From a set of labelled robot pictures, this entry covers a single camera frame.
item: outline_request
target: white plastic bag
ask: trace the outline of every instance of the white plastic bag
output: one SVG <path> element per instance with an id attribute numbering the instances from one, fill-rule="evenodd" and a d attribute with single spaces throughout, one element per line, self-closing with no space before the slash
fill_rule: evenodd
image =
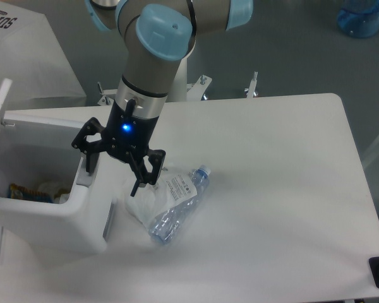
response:
<path id="1" fill-rule="evenodd" d="M 147 184 L 146 187 L 139 188 L 135 197 L 129 195 L 130 191 L 125 191 L 126 209 L 148 230 L 157 215 L 196 196 L 191 173 L 190 169 L 175 166 L 163 168 L 155 186 Z"/>

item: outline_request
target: white table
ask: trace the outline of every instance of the white table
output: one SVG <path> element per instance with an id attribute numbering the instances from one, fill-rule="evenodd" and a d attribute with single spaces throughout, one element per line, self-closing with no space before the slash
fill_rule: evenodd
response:
<path id="1" fill-rule="evenodd" d="M 109 109 L 25 113 L 105 124 Z M 0 302 L 379 297 L 368 265 L 379 256 L 379 223 L 337 96 L 166 104 L 150 146 L 165 149 L 166 162 L 212 168 L 180 237 L 155 245 L 122 203 L 100 255 L 33 247 L 6 232 Z"/>

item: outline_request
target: light blue joint cap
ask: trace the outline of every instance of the light blue joint cap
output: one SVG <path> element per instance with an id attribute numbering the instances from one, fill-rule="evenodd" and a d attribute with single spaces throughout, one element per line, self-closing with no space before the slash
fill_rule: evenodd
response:
<path id="1" fill-rule="evenodd" d="M 107 28 L 103 22 L 100 20 L 100 18 L 97 16 L 97 14 L 95 13 L 91 3 L 90 3 L 90 0 L 84 0 L 84 3 L 86 4 L 86 8 L 88 10 L 88 13 L 90 14 L 91 16 L 91 20 L 94 22 L 95 26 L 101 31 L 101 32 L 106 32 L 108 30 L 110 30 L 109 28 Z"/>
<path id="2" fill-rule="evenodd" d="M 189 19 L 167 6 L 149 4 L 136 22 L 136 34 L 153 55 L 177 61 L 188 51 L 192 25 Z"/>
<path id="3" fill-rule="evenodd" d="M 226 30 L 246 24 L 250 21 L 252 14 L 253 0 L 231 0 Z"/>
<path id="4" fill-rule="evenodd" d="M 125 3 L 127 1 L 128 0 L 119 0 L 118 4 L 116 5 L 116 8 L 115 8 L 115 21 L 116 21 L 117 25 L 118 25 L 119 14 L 121 13 L 122 7 L 125 5 Z"/>

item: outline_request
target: bottle cap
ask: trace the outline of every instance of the bottle cap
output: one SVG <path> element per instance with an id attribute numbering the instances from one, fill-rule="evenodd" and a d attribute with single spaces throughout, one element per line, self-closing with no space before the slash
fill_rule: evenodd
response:
<path id="1" fill-rule="evenodd" d="M 210 175 L 211 170 L 206 165 L 201 165 L 199 169 L 202 170 L 204 173 L 206 173 L 207 176 Z"/>

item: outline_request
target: metal bracket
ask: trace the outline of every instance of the metal bracket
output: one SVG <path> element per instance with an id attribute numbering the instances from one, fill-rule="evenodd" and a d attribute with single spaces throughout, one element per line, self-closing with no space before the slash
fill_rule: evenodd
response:
<path id="1" fill-rule="evenodd" d="M 208 100 L 205 91 L 211 83 L 212 78 L 203 74 L 196 83 L 187 85 L 187 101 Z"/>

